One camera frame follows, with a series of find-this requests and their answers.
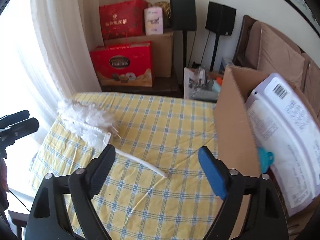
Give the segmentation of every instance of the bed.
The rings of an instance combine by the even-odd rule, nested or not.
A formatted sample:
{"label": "bed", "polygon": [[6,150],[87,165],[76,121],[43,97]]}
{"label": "bed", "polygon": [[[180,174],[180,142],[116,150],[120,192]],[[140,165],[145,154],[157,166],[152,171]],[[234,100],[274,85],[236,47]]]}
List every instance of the bed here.
{"label": "bed", "polygon": [[[217,213],[216,197],[198,163],[206,145],[217,157],[214,104],[120,93],[82,93],[74,99],[96,103],[119,121],[121,138],[110,142],[168,173],[167,179],[117,155],[92,203],[113,239],[203,239]],[[45,138],[31,169],[36,192],[44,175],[71,174],[99,156],[67,131],[60,117]],[[73,230],[82,234],[71,198],[66,206]]]}

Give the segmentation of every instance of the brown sofa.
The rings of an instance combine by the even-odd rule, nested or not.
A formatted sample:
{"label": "brown sofa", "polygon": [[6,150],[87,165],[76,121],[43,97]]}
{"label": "brown sofa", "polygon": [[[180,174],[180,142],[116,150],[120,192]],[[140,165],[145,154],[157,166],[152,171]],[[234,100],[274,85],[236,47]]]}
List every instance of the brown sofa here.
{"label": "brown sofa", "polygon": [[279,30],[245,15],[233,63],[280,73],[301,88],[320,120],[320,69]]}

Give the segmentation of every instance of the screw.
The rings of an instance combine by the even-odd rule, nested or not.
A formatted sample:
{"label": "screw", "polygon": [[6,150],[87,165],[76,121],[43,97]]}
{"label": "screw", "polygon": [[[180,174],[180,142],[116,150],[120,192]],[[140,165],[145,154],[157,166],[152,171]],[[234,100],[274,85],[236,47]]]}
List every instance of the screw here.
{"label": "screw", "polygon": [[265,180],[268,180],[270,179],[269,175],[268,174],[262,174],[261,177]]}
{"label": "screw", "polygon": [[229,171],[229,173],[230,173],[232,176],[237,176],[237,175],[239,174],[239,172],[238,172],[237,170],[235,170],[235,169],[231,169],[231,170]]}
{"label": "screw", "polygon": [[79,168],[76,170],[76,174],[82,174],[84,173],[84,171],[85,171],[85,168]]}
{"label": "screw", "polygon": [[45,179],[51,179],[52,178],[52,173],[47,173],[45,176],[44,176],[44,178]]}

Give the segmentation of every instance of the blue gripper pad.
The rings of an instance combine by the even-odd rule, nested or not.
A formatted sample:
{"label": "blue gripper pad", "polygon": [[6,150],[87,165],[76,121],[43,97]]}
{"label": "blue gripper pad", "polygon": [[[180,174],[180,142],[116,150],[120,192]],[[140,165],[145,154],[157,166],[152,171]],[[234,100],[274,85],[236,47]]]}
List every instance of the blue gripper pad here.
{"label": "blue gripper pad", "polygon": [[213,156],[209,149],[204,146],[199,149],[198,152],[199,163],[207,177],[209,184],[216,196],[219,196],[222,200],[227,198],[227,190],[225,187],[225,180],[218,170],[217,163],[221,162]]}

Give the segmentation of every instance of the red gift box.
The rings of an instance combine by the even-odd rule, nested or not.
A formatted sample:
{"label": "red gift box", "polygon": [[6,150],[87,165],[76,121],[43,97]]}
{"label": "red gift box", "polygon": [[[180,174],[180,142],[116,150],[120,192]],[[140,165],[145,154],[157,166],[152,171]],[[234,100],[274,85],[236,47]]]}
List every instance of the red gift box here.
{"label": "red gift box", "polygon": [[131,0],[99,7],[101,31],[104,40],[142,36],[144,34],[144,0]]}
{"label": "red gift box", "polygon": [[151,42],[100,47],[90,56],[102,86],[152,87]]}

